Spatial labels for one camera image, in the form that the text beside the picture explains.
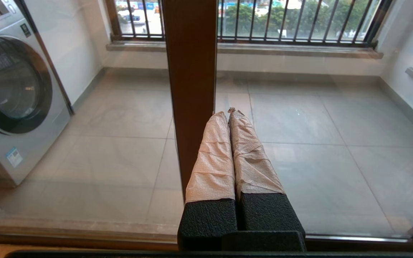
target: paper towel wrap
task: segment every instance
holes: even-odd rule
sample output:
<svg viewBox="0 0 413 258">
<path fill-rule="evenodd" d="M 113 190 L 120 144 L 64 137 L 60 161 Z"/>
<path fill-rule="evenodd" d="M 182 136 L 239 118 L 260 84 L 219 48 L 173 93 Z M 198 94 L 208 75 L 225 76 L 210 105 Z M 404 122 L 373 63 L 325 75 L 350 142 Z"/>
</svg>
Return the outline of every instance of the paper towel wrap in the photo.
<svg viewBox="0 0 413 258">
<path fill-rule="evenodd" d="M 253 125 L 239 110 L 231 107 L 229 113 L 237 196 L 241 192 L 285 193 Z"/>
<path fill-rule="evenodd" d="M 203 131 L 197 161 L 186 188 L 186 203 L 235 199 L 234 186 L 229 127 L 224 112 L 219 112 L 208 120 Z"/>
</svg>

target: washing machine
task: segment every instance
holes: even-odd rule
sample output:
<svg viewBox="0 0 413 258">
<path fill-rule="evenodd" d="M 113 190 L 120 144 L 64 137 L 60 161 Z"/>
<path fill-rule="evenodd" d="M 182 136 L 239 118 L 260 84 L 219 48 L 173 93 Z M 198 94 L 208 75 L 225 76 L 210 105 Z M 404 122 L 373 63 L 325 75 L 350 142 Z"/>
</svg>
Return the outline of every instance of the washing machine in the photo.
<svg viewBox="0 0 413 258">
<path fill-rule="evenodd" d="M 41 45 L 12 0 L 0 0 L 0 180 L 19 185 L 70 119 Z"/>
</svg>

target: tiled floor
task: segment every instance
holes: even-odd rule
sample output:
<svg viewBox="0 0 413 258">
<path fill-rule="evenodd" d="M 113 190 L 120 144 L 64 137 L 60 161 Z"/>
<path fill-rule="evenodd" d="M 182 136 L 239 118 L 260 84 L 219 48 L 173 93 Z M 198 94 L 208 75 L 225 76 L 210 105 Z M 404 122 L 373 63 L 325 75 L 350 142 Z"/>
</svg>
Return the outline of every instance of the tiled floor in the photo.
<svg viewBox="0 0 413 258">
<path fill-rule="evenodd" d="M 170 99 L 167 80 L 105 77 L 24 183 L 0 193 L 5 215 L 175 229 Z M 230 106 L 254 123 L 308 233 L 413 226 L 413 124 L 377 87 L 218 80 L 216 110 Z"/>
</svg>

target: metal railing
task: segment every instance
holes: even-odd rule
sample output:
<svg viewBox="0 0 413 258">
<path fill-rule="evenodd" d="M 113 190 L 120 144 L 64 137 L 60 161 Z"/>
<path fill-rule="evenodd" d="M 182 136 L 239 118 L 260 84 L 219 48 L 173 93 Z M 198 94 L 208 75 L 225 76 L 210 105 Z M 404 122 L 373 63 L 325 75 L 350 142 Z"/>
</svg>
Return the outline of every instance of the metal railing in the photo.
<svg viewBox="0 0 413 258">
<path fill-rule="evenodd" d="M 106 1 L 113 40 L 165 41 L 161 0 Z M 218 0 L 218 42 L 374 47 L 391 2 Z"/>
</svg>

